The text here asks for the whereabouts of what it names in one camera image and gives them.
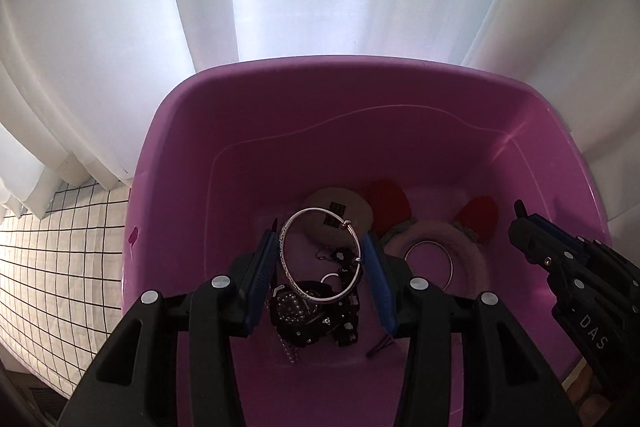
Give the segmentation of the person's right hand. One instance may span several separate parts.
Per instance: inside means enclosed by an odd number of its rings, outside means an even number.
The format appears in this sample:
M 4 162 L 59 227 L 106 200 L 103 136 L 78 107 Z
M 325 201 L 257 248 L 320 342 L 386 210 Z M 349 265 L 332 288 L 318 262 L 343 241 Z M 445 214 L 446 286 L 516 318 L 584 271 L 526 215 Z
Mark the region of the person's right hand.
M 574 401 L 580 422 L 584 427 L 594 427 L 598 421 L 604 418 L 605 413 L 611 407 L 610 401 L 599 392 L 587 389 Z

